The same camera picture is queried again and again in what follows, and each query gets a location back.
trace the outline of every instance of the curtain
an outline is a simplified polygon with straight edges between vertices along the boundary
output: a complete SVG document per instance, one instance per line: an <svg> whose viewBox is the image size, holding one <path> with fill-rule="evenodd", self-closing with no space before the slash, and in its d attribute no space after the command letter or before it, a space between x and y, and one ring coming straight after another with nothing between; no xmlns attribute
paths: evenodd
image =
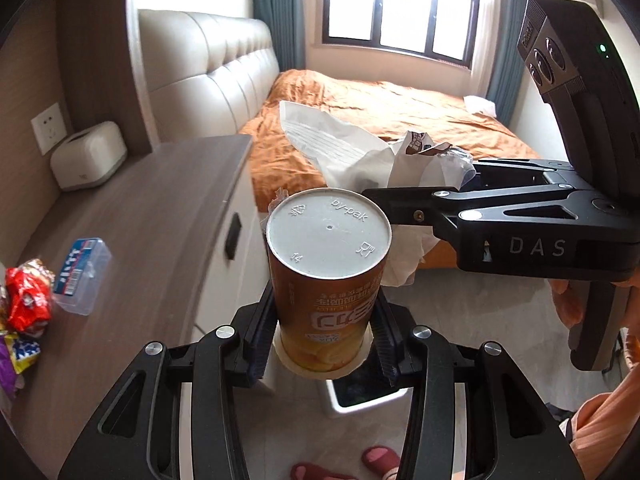
<svg viewBox="0 0 640 480"><path fill-rule="evenodd" d="M489 80L494 70L495 48L500 25L500 0L480 0L478 33L474 57L471 61L471 79L467 94L486 97Z"/></svg>
<svg viewBox="0 0 640 480"><path fill-rule="evenodd" d="M508 126L518 97L524 66L516 49L527 0L500 0L500 33L486 98L495 103L498 120Z"/></svg>
<svg viewBox="0 0 640 480"><path fill-rule="evenodd" d="M302 0L254 0L254 18L269 26L280 70L305 67Z"/></svg>

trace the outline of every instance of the red snack wrapper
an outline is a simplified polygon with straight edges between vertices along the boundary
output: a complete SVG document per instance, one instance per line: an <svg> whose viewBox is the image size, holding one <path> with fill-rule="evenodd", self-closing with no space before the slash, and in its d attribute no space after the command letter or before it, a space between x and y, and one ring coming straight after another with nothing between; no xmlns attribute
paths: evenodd
<svg viewBox="0 0 640 480"><path fill-rule="evenodd" d="M11 299L7 323L17 332L39 337L51 319L50 272L39 260L7 269L6 289Z"/></svg>

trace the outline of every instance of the upholstered headboard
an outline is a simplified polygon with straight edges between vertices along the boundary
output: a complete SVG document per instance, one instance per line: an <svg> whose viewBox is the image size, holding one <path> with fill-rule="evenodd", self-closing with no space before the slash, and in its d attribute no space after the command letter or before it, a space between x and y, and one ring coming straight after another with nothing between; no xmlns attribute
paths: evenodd
<svg viewBox="0 0 640 480"><path fill-rule="evenodd" d="M259 20L139 11L146 82L161 140L237 133L278 76Z"/></svg>

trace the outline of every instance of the foot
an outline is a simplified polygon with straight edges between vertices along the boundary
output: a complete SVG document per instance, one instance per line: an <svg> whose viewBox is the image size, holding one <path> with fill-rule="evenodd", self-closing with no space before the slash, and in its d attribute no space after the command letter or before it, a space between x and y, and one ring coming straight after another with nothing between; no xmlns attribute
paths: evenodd
<svg viewBox="0 0 640 480"><path fill-rule="evenodd" d="M291 468L291 480L356 480L353 476L332 473L324 467L308 462L300 462Z"/></svg>
<svg viewBox="0 0 640 480"><path fill-rule="evenodd" d="M400 457L387 446L373 446L362 453L362 463L382 480L396 480Z"/></svg>

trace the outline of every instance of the wooden wall panel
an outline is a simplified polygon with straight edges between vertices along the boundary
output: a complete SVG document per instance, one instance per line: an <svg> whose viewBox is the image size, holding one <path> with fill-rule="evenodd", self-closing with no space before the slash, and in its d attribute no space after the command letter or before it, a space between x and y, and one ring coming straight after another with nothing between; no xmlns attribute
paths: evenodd
<svg viewBox="0 0 640 480"><path fill-rule="evenodd" d="M130 153L158 145L133 0L58 0L58 57L76 130L110 120Z"/></svg>
<svg viewBox="0 0 640 480"><path fill-rule="evenodd" d="M0 49L0 261L17 263L60 195L31 119L55 102L65 113L56 52L56 0L32 0Z"/></svg>

